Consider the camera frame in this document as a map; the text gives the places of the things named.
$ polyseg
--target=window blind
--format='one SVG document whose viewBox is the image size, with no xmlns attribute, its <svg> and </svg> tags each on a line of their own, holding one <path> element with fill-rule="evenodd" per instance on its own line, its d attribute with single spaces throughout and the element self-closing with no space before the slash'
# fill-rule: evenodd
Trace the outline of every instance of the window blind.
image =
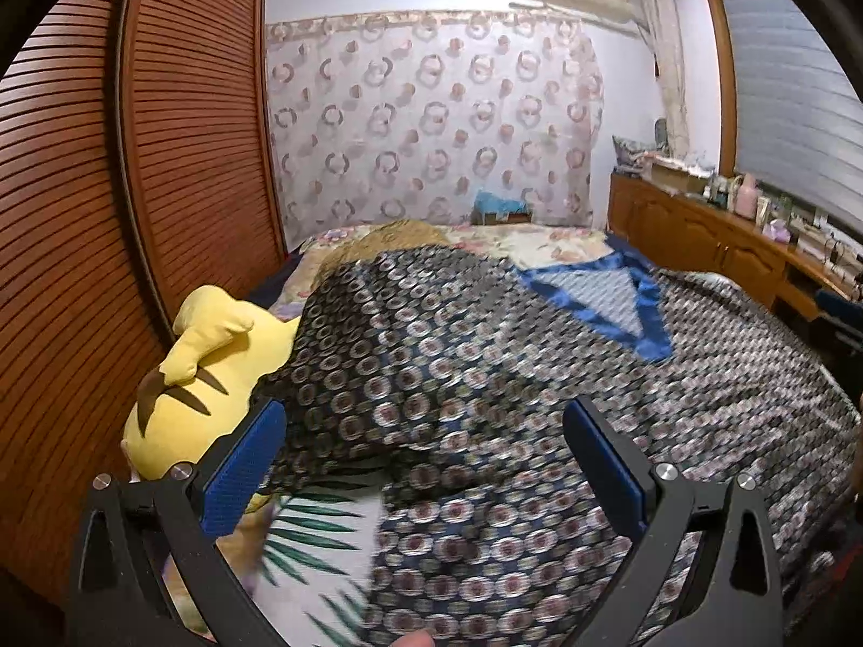
<svg viewBox="0 0 863 647">
<path fill-rule="evenodd" d="M 723 0 L 737 81 L 739 172 L 863 231 L 863 104 L 791 0 Z"/>
</svg>

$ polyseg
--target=stuffed animal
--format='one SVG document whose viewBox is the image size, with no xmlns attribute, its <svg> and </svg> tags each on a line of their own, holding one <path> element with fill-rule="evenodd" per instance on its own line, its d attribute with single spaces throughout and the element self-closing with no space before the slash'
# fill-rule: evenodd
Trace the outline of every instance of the stuffed animal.
<svg viewBox="0 0 863 647">
<path fill-rule="evenodd" d="M 188 295 L 174 321 L 178 340 L 141 380 L 126 421 L 122 449 L 141 479 L 197 462 L 232 432 L 258 377 L 287 361 L 298 326 L 212 285 Z"/>
</svg>

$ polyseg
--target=pink thermos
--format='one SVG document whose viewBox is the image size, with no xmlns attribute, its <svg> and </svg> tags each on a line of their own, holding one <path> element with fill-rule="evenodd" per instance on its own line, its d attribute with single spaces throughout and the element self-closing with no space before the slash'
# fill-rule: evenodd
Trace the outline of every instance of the pink thermos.
<svg viewBox="0 0 863 647">
<path fill-rule="evenodd" d="M 737 190 L 737 202 L 735 203 L 735 213 L 747 219 L 755 218 L 755 209 L 758 206 L 758 198 L 761 192 L 755 186 L 755 177 L 750 173 L 743 176 L 743 184 Z"/>
</svg>

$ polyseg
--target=beige curtain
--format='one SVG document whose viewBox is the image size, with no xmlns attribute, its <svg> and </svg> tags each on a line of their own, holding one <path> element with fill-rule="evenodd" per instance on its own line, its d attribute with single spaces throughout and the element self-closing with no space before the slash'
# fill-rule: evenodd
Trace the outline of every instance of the beige curtain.
<svg viewBox="0 0 863 647">
<path fill-rule="evenodd" d="M 381 12 L 269 25 L 271 145 L 290 246 L 400 218 L 467 222 L 476 193 L 589 226 L 602 76 L 577 18 Z"/>
<path fill-rule="evenodd" d="M 689 152 L 683 78 L 683 43 L 674 0 L 642 0 L 650 27 L 650 43 L 659 65 L 659 88 L 666 108 L 668 142 L 674 157 Z"/>
</svg>

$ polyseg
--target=window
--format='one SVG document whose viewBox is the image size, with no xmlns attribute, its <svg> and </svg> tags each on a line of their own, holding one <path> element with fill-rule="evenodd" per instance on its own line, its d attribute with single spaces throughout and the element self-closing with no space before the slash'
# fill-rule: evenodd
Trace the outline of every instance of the window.
<svg viewBox="0 0 863 647">
<path fill-rule="evenodd" d="M 863 104 L 830 49 L 791 0 L 709 1 L 721 172 L 752 172 L 863 229 Z"/>
</svg>

